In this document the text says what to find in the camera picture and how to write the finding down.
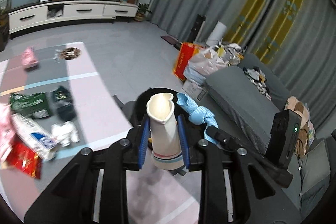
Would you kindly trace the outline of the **white paper cup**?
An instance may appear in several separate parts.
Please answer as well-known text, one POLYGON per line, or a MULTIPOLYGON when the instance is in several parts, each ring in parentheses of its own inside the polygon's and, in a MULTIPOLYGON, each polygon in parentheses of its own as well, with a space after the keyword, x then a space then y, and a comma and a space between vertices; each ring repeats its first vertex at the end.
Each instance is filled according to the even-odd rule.
POLYGON ((158 93, 146 104, 153 146, 151 160, 164 170, 176 170, 184 165, 173 98, 171 93, 158 93))

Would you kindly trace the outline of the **blue cloth wipe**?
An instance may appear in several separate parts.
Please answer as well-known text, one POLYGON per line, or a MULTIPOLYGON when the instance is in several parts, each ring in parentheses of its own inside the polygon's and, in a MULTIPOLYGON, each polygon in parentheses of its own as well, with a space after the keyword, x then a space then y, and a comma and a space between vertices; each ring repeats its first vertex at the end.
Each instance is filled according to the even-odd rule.
POLYGON ((177 94, 177 104, 189 114, 189 121, 195 125, 206 125, 206 129, 204 130, 204 138, 213 143, 214 145, 218 145, 219 142, 214 138, 210 137, 207 133, 207 129, 210 126, 218 127, 217 121, 215 119, 215 114, 204 106, 199 106, 189 95, 185 93, 177 94))

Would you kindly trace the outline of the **white cups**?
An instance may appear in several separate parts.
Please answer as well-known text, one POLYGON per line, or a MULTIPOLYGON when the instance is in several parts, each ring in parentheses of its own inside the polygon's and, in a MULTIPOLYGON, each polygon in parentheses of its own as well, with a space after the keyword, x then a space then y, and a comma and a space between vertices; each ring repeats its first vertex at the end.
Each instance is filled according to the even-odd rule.
POLYGON ((51 136, 61 147, 67 147, 80 141, 78 131, 71 121, 63 124, 53 124, 51 126, 51 136))

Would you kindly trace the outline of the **dark green snack packet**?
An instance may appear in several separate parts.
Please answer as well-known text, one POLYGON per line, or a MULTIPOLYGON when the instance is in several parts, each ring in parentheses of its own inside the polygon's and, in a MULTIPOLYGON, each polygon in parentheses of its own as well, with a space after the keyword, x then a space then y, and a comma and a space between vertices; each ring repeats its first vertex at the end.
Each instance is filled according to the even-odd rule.
POLYGON ((74 99, 68 89, 64 86, 58 86, 51 92, 51 100, 56 108, 58 117, 64 121, 72 121, 76 118, 74 99))

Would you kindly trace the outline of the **white blue carton box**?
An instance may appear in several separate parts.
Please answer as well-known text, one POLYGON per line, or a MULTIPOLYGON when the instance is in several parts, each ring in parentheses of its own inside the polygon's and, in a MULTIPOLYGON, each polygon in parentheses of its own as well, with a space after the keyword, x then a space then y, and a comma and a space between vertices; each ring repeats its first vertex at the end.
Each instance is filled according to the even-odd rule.
POLYGON ((18 137, 44 161, 52 160, 58 150, 58 144, 36 121, 21 114, 11 116, 18 137))

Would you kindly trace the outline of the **green snack bag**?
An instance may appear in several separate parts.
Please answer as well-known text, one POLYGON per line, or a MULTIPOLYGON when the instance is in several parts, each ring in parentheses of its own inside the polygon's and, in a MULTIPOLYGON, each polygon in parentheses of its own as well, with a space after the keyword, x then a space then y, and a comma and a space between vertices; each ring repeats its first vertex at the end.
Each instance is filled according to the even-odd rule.
POLYGON ((52 116, 46 93, 35 93, 31 95, 11 93, 9 97, 11 111, 15 114, 33 119, 43 119, 52 116))

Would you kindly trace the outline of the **red cigarette pack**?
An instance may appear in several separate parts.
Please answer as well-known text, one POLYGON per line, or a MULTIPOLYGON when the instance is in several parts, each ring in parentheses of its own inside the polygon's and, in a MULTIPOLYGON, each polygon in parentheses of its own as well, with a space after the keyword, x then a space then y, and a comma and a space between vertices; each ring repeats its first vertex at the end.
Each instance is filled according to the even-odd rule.
POLYGON ((31 178, 41 178, 42 159, 39 155, 27 147, 21 140, 16 139, 13 150, 9 153, 6 161, 31 178))

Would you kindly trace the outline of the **pink plastic bag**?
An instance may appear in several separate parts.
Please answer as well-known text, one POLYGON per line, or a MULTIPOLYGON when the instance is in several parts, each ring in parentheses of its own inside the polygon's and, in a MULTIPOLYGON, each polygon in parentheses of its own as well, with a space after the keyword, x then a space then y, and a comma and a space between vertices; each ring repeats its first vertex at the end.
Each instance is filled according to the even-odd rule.
POLYGON ((35 57, 34 48, 32 46, 26 48, 22 53, 21 63, 25 69, 30 69, 38 65, 39 61, 35 57))

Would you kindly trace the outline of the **grey sofa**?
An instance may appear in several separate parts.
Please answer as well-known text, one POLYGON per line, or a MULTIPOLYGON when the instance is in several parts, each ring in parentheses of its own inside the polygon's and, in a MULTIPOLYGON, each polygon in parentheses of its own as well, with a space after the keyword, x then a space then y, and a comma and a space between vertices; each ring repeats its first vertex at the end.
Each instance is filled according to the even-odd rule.
MULTIPOLYGON (((202 103, 215 114, 219 127, 265 152, 274 115, 284 109, 290 91, 255 55, 247 53, 240 64, 219 69, 206 77, 202 103), (258 67, 266 76, 271 98, 261 94, 244 73, 258 67)), ((335 175, 335 139, 319 137, 307 155, 293 156, 289 170, 294 178, 284 193, 305 219, 321 201, 335 175)))

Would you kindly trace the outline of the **pink checked floor mat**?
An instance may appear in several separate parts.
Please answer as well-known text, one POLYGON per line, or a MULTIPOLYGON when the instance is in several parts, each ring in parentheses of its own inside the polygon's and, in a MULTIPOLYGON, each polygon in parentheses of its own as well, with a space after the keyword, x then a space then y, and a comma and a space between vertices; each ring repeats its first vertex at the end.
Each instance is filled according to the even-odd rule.
MULTIPOLYGON (((38 65, 25 69, 20 56, 1 59, 1 101, 19 94, 45 94, 37 107, 36 122, 46 131, 54 124, 71 121, 77 131, 59 147, 54 157, 42 164, 41 178, 21 171, 1 169, 1 193, 18 218, 47 185, 84 147, 107 148, 126 137, 129 121, 108 92, 82 42, 35 51, 38 65)), ((158 169, 149 157, 142 170, 129 171, 127 202, 133 223, 196 223, 199 203, 170 172, 158 169)))

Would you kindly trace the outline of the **clothes pile on sofa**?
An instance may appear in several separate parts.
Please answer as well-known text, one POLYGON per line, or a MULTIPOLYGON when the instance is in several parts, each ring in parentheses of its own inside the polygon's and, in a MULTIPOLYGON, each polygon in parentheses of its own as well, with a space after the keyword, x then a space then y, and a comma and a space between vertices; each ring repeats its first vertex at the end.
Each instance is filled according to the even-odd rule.
POLYGON ((252 69, 244 67, 243 72, 250 82, 258 89, 259 93, 268 98, 268 100, 272 99, 269 94, 269 88, 266 85, 266 76, 259 67, 253 67, 252 69))

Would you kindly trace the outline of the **white plastic bag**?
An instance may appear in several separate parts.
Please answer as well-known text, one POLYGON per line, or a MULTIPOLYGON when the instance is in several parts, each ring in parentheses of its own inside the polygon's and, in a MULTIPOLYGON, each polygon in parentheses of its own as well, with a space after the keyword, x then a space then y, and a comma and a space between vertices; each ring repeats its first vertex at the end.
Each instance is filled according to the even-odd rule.
POLYGON ((229 65, 230 63, 219 57, 212 48, 206 48, 189 59, 183 75, 187 80, 202 85, 209 75, 229 65))

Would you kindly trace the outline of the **red shopping bag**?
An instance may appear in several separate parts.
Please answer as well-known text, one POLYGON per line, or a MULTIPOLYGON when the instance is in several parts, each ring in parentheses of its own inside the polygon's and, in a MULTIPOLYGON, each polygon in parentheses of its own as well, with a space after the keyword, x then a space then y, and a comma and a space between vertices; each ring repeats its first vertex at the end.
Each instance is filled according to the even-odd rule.
POLYGON ((174 75, 177 78, 179 78, 181 81, 185 81, 186 78, 183 72, 189 62, 189 59, 191 59, 191 57, 193 57, 194 55, 196 55, 199 51, 203 49, 204 49, 203 46, 189 43, 189 42, 183 42, 181 44, 179 55, 173 67, 174 75))

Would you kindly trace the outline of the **white roll by curtain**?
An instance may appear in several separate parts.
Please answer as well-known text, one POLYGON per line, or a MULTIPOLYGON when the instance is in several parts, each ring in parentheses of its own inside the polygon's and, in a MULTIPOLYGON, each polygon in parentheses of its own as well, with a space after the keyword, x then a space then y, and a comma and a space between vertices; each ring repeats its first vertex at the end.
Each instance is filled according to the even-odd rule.
POLYGON ((215 25, 213 31, 210 33, 210 36, 206 40, 206 44, 209 47, 212 47, 214 45, 218 45, 219 42, 222 41, 222 38, 227 30, 227 26, 223 24, 222 22, 218 21, 215 25))

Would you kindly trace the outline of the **black standing vacuum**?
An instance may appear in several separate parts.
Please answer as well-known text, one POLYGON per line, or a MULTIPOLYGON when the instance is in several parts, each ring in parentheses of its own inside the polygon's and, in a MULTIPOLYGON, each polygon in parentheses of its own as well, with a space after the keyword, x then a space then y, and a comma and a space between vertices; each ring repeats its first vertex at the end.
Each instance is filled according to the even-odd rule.
POLYGON ((203 11, 197 15, 193 27, 191 28, 189 36, 187 38, 187 42, 194 43, 195 41, 197 41, 197 38, 199 37, 201 30, 205 24, 207 11, 209 10, 211 2, 212 0, 209 0, 203 11))

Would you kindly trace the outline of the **grey yellow curtain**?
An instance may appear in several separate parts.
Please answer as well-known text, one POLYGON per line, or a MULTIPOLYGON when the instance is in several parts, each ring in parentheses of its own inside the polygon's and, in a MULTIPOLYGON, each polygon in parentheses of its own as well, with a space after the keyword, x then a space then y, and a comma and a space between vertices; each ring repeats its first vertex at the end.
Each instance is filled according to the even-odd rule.
POLYGON ((206 13, 200 40, 217 23, 224 42, 255 54, 306 103, 316 128, 335 114, 335 4, 331 0, 154 0, 151 21, 184 42, 206 13))

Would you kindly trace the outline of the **potted plant on floor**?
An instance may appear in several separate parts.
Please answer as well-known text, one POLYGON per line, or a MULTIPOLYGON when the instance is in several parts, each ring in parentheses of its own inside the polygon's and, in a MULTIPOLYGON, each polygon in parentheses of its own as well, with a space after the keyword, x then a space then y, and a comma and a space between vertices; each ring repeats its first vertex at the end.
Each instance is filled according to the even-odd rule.
POLYGON ((139 3, 138 10, 135 16, 135 21, 142 22, 145 20, 147 14, 152 14, 151 10, 149 9, 148 3, 139 3))

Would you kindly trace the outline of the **white tv cabinet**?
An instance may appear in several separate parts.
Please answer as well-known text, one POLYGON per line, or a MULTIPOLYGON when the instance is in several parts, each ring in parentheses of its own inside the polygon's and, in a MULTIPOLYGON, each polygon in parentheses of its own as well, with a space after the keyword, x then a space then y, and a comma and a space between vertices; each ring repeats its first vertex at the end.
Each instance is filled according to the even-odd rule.
POLYGON ((41 25, 75 20, 135 18, 138 6, 126 2, 76 0, 44 2, 9 13, 9 34, 41 25))

